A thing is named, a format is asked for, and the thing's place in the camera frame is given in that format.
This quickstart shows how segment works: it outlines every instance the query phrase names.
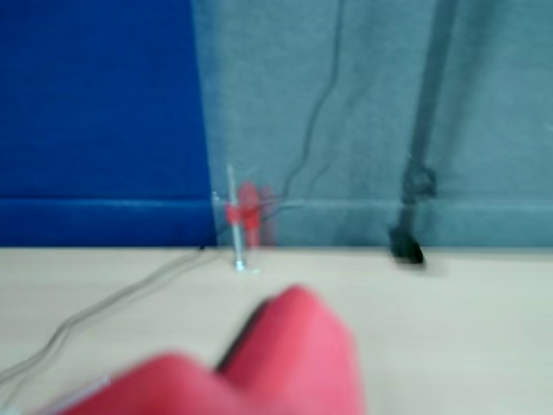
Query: table surface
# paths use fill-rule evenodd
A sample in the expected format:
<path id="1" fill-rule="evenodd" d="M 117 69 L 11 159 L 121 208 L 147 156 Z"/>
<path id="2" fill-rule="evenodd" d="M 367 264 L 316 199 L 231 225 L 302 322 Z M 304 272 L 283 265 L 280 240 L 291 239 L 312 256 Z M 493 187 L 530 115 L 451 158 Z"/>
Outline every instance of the table surface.
<path id="1" fill-rule="evenodd" d="M 159 351 L 211 366 L 269 294 L 304 283 L 358 346 L 372 415 L 553 413 L 553 255 L 430 252 L 421 271 L 384 251 L 0 251 L 0 367 L 38 350 L 68 316 L 175 259 L 169 274 L 72 332 L 22 390 L 24 411 Z M 4 399 L 13 382 L 0 387 Z"/>

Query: gray cable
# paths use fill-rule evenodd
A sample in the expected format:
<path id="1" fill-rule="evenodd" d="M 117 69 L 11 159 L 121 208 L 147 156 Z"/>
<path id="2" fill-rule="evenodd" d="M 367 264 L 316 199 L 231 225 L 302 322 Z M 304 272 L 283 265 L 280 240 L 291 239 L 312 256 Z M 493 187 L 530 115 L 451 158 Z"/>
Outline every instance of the gray cable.
<path id="1" fill-rule="evenodd" d="M 133 295 L 144 291 L 150 286 L 153 286 L 155 283 L 163 280 L 164 277 L 167 277 L 171 272 L 177 271 L 181 265 L 197 259 L 199 256 L 200 255 L 196 253 L 195 255 L 186 256 L 184 259 L 179 258 L 170 261 L 166 265 L 160 267 L 158 270 L 150 273 L 146 278 L 143 278 L 142 280 L 134 284 L 128 285 L 123 289 L 111 294 L 108 298 L 100 301 L 99 303 L 95 303 L 94 305 L 87 307 L 77 314 L 68 317 L 62 324 L 60 324 L 60 326 L 58 326 L 58 328 L 50 336 L 47 343 L 39 351 L 31 355 L 28 359 L 20 361 L 12 367 L 8 367 L 7 369 L 4 369 L 2 372 L 0 372 L 0 386 L 5 385 L 7 382 L 13 380 L 20 374 L 32 371 L 32 369 L 40 365 L 42 362 L 48 363 L 47 358 L 52 357 L 51 353 L 54 351 L 55 357 L 55 354 L 59 353 L 65 345 L 72 330 L 78 327 L 80 324 L 83 324 L 89 319 L 98 316 L 104 311 L 107 311 L 116 304 L 121 303 L 123 300 L 129 299 Z M 193 268 L 195 268 L 195 266 L 187 268 L 186 271 L 191 271 Z M 168 278 L 165 283 L 168 283 L 171 280 L 172 278 Z M 17 384 L 14 391 L 12 391 L 12 393 L 6 399 L 4 405 L 8 405 L 9 403 L 13 402 L 13 400 L 16 398 L 17 394 L 22 390 L 22 388 L 26 386 L 34 377 L 35 376 L 32 374 L 32 372 L 27 373 L 23 380 L 21 380 L 20 383 Z"/>

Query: vertical metal rod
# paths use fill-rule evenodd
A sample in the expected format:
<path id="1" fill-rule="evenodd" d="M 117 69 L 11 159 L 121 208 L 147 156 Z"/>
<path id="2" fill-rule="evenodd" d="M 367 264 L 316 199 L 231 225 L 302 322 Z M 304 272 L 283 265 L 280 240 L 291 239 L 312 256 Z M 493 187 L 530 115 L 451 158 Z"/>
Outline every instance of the vertical metal rod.
<path id="1" fill-rule="evenodd" d="M 228 178 L 229 203 L 233 208 L 238 209 L 238 193 L 236 190 L 236 181 L 234 180 L 234 169 L 230 164 L 226 165 L 226 175 Z M 237 271 L 245 270 L 244 259 L 244 241 L 242 240 L 242 230 L 237 222 L 231 224 L 232 245 L 234 247 L 234 266 Z"/>

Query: blue wall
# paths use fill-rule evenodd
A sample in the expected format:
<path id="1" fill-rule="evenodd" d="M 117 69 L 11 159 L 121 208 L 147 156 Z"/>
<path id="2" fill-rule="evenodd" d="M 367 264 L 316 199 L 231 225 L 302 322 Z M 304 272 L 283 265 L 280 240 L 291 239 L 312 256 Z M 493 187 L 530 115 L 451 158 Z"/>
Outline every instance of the blue wall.
<path id="1" fill-rule="evenodd" d="M 0 3 L 0 245 L 215 241 L 188 0 Z"/>

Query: black cable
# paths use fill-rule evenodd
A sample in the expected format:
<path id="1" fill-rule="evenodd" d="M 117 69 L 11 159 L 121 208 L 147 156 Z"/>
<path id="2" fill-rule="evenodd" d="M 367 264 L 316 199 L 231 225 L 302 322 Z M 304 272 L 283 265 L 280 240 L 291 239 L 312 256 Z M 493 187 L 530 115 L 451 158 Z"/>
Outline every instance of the black cable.
<path id="1" fill-rule="evenodd" d="M 331 67 L 330 67 L 328 82 L 324 87 L 321 96 L 315 101 L 315 105 L 313 106 L 313 110 L 311 112 L 311 115 L 309 116 L 305 136 L 303 139 L 302 153 L 300 155 L 300 159 L 298 163 L 296 163 L 296 166 L 290 169 L 288 175 L 284 179 L 283 192 L 282 192 L 282 195 L 280 196 L 281 199 L 283 200 L 287 200 L 289 198 L 295 178 L 302 171 L 302 169 L 307 165 L 307 162 L 309 160 L 309 155 L 311 154 L 311 148 L 313 146 L 315 127 L 316 127 L 317 121 L 319 120 L 321 110 L 324 107 L 324 105 L 327 103 L 328 98 L 332 94 L 334 88 L 336 87 L 336 83 L 338 81 L 338 75 L 340 73 L 341 37 L 342 37 L 342 31 L 344 26 L 345 3 L 346 3 L 346 0 L 338 0 L 338 9 L 336 11 L 336 20 L 334 25 L 332 59 L 331 59 Z"/>
<path id="2" fill-rule="evenodd" d="M 339 75 L 339 69 L 340 69 L 340 49 L 341 49 L 341 36 L 342 36 L 342 28 L 343 28 L 344 5 L 345 5 L 345 0 L 338 1 L 338 9 L 336 12 L 336 21 L 335 21 L 335 29 L 334 29 L 334 41 L 333 41 L 333 52 L 332 52 L 330 75 L 329 75 L 328 83 L 323 89 L 321 96 L 315 102 L 313 111 L 311 112 L 311 115 L 308 119 L 305 139 L 303 141 L 302 153 L 301 153 L 299 163 L 293 169 L 290 170 L 289 174 L 284 179 L 282 195 L 278 196 L 277 198 L 270 198 L 267 201 L 265 201 L 265 203 L 269 202 L 269 200 L 272 200 L 272 199 L 280 199 L 280 200 L 286 201 L 289 198 L 289 193 L 291 191 L 293 181 L 295 180 L 297 175 L 302 171 L 302 169 L 305 167 L 309 159 L 309 155 L 311 153 L 311 148 L 313 145 L 316 123 L 320 117 L 322 108 L 327 103 L 327 100 L 332 94 L 336 86 L 336 83 L 338 81 L 338 75 Z M 281 205 L 280 207 L 277 207 L 273 212 L 266 214 L 262 218 L 262 220 L 268 220 L 269 218 L 281 213 L 283 210 L 287 210 L 291 208 L 299 208 L 299 206 Z M 222 233 L 226 232 L 228 228 L 229 226 L 227 224 L 223 226 L 217 232 L 217 237 L 219 237 Z M 201 246 L 198 248 L 198 251 L 201 251 L 203 249 L 204 249 L 204 246 Z M 39 351 L 32 354 L 28 359 L 20 361 L 15 365 L 8 367 L 7 369 L 4 369 L 2 372 L 0 372 L 0 386 L 6 384 L 10 380 L 13 380 L 20 374 L 23 374 L 26 371 L 32 370 L 41 362 L 46 362 L 46 365 L 43 368 L 44 370 L 46 367 L 49 366 L 49 364 L 51 364 L 54 361 L 54 358 L 63 349 L 65 343 L 67 342 L 67 339 L 69 338 L 72 330 L 75 327 L 79 326 L 83 322 L 86 322 L 89 318 L 99 315 L 103 311 L 108 310 L 110 307 L 131 297 L 133 294 L 136 294 L 139 291 L 145 288 L 148 288 L 156 281 L 160 280 L 163 276 L 167 275 L 171 271 L 176 270 L 178 266 L 184 263 L 187 263 L 188 261 L 191 261 L 195 258 L 198 258 L 198 255 L 194 255 L 193 258 L 186 258 L 186 260 L 176 259 L 174 261 L 171 261 L 168 264 L 162 266 L 160 269 L 148 275 L 148 277 L 134 284 L 131 284 L 127 287 L 124 287 L 123 289 L 116 291 L 108 298 L 105 298 L 99 303 L 93 304 L 92 306 L 87 307 L 86 309 L 68 317 L 64 322 L 62 322 L 56 328 L 54 333 L 48 339 L 47 343 L 41 349 L 39 349 Z M 45 361 L 44 359 L 47 359 L 52 351 L 54 351 L 53 359 L 51 359 L 50 362 Z M 23 378 L 23 380 L 20 381 L 20 383 L 16 386 L 16 388 L 6 399 L 5 403 L 9 403 L 13 401 L 16 398 L 17 394 L 22 390 L 22 388 L 27 383 L 29 383 L 33 378 L 34 376 L 31 376 L 30 374 L 28 374 L 25 378 Z"/>

